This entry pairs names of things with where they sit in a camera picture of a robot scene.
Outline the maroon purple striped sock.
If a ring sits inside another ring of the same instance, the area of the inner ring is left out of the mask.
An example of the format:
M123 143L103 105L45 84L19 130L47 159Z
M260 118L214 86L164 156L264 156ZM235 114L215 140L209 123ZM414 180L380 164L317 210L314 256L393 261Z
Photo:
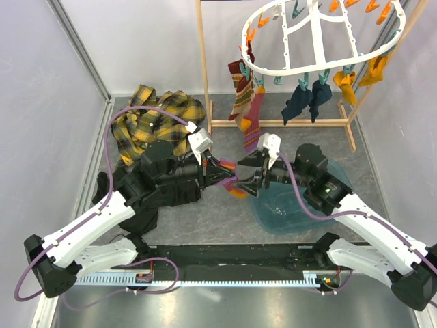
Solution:
M237 177L236 176L236 170L235 170L235 172L232 172L234 175L232 176L232 177ZM236 198L240 198L240 199L244 199L244 198L246 198L249 194L248 193L246 193L246 192L244 192L243 190L241 190L241 189L239 189L239 188L237 188L234 184L235 183L233 183L232 185L230 185L230 186L224 186L224 188L232 195L232 196L234 196L234 197L236 197Z
M265 95L264 86L259 86L251 103L249 112L243 116L241 127L244 132L244 148L247 153L254 151L261 136L259 113Z

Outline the mustard yellow sock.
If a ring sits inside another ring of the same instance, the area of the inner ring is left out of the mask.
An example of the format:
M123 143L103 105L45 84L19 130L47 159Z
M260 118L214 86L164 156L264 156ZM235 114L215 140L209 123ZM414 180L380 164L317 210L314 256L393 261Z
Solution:
M367 72L358 82L359 87L374 85L384 79L384 69L389 61L389 55L377 56L367 62Z
M352 88L355 79L355 71L352 71L350 74L345 74L344 71L339 71L333 77L335 85L341 90L343 99L352 106L356 104L356 95Z

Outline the white oval clip hanger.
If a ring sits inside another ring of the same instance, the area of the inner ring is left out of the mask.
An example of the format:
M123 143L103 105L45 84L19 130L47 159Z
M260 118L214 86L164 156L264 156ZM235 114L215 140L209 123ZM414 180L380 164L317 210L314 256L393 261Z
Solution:
M353 68L356 64L361 62L366 62L380 55L386 55L397 46L400 41L404 30L406 28L406 14L399 1L388 1L384 11L388 14L391 10L395 10L395 17L398 19L399 27L395 30L393 37L389 39L386 43L379 46L377 49L369 53L361 53L358 51L356 45L356 38L352 33L352 24L348 18L348 11L346 10L346 5L343 1L339 2L339 8L341 9L341 14L338 16L332 16L330 14L323 14L319 10L318 1L307 1L306 8L309 13L295 25L288 25L287 23L287 1L271 1L266 5L262 6L260 9L256 10L249 18L246 20L242 28L241 45L240 52L242 59L247 68L254 72L258 72L262 75L272 76L272 77L286 77L303 73L319 72L329 70L331 68L344 67ZM281 69L273 70L269 68L262 68L257 66L249 55L249 42L253 40L256 34L256 28L252 27L253 22L256 19L261 19L262 14L267 10L273 10L276 17L281 18L281 30L282 38L281 42L283 45L283 57L285 63ZM339 23L343 25L346 29L348 46L350 47L351 54L345 59L338 59L328 61L326 59L324 41L322 37L322 23ZM313 54L315 63L307 66L301 66L297 68L292 68L291 64L291 51L290 51L290 36L296 33L299 29L309 25L311 27L311 41L313 45Z

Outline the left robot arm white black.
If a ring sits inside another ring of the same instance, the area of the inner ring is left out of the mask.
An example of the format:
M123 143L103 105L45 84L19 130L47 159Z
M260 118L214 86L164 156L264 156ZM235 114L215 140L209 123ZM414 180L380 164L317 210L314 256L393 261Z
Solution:
M142 269L150 253L141 237L156 227L159 208L196 202L206 187L233 182L235 170L207 148L176 156L170 142L155 141L130 168L109 176L106 194L87 212L52 234L25 240L26 271L53 298L90 273L129 264Z

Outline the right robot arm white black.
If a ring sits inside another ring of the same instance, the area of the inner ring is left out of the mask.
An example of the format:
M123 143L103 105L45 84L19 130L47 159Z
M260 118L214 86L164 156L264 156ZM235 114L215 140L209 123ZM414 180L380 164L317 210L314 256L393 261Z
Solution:
M328 159L319 146L305 143L289 161L278 146L259 146L240 160L254 167L252 177L238 186L257 196L271 182L304 186L296 198L303 211L318 221L334 219L353 230L373 248L353 245L334 234L326 234L313 251L314 264L356 270L388 286L408 307L422 311L435 305L436 246L408 236L372 210L353 190L328 171Z

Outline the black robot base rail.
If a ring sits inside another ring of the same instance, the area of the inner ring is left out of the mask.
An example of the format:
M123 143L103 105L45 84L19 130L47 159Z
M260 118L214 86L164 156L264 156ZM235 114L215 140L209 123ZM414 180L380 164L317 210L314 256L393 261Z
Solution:
M179 279L302 279L305 271L346 273L312 244L159 245L136 261L162 257L173 261Z

